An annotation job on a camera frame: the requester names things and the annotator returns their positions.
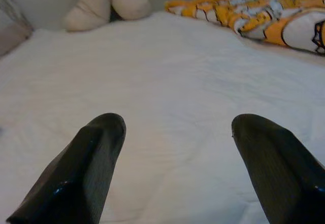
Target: white duvet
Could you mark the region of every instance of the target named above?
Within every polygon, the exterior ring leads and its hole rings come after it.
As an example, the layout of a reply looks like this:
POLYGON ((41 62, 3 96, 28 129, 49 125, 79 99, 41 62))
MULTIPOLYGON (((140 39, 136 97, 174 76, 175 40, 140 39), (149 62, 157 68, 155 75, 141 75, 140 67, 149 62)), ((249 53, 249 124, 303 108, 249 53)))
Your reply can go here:
POLYGON ((267 117, 325 163, 324 84, 323 65, 167 13, 38 30, 0 60, 0 220, 80 127, 116 112, 127 136, 101 223, 268 223, 231 122, 267 117))

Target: bed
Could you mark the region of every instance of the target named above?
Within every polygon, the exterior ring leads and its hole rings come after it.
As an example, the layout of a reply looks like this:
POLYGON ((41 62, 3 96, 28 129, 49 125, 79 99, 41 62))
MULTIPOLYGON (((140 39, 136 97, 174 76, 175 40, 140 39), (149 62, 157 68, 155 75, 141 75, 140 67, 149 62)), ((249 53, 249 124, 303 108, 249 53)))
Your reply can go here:
POLYGON ((324 163, 323 61, 164 12, 39 29, 0 60, 0 219, 80 127, 115 112, 127 134, 101 223, 268 223, 231 122, 267 117, 324 163))

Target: mattress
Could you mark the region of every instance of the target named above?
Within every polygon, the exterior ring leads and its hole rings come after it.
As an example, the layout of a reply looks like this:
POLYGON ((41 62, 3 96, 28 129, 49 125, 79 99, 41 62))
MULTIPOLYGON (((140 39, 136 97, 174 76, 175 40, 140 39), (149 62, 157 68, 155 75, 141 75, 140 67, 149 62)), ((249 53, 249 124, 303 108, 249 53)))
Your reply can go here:
POLYGON ((268 223, 231 122, 267 117, 325 163, 323 58, 292 52, 168 13, 37 30, 0 60, 0 220, 80 127, 115 112, 127 134, 101 223, 268 223))

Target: bedding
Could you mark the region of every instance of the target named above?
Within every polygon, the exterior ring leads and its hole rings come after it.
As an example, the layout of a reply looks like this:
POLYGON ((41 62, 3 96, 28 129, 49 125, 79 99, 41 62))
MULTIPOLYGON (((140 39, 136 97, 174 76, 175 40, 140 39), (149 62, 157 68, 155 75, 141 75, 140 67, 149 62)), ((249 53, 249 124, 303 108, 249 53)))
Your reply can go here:
POLYGON ((13 0, 0 0, 0 56, 24 42, 32 30, 13 0))
POLYGON ((325 54, 325 0, 171 1, 166 10, 227 26, 246 38, 325 54))
POLYGON ((101 223, 267 224, 231 122, 267 117, 324 164, 317 59, 166 12, 86 33, 37 30, 0 61, 0 220, 79 128, 116 112, 127 135, 101 223))

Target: plush toy leg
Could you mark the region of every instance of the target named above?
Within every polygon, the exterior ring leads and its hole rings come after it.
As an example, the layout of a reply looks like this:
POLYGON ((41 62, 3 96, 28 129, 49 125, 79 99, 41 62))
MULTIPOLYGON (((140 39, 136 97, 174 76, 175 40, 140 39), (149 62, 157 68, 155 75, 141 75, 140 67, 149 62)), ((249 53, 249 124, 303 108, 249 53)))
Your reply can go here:
POLYGON ((149 0, 112 0, 112 6, 124 20, 136 20, 151 14, 149 0))
POLYGON ((108 0, 79 0, 64 19, 67 31, 85 31, 109 22, 111 4, 108 0))

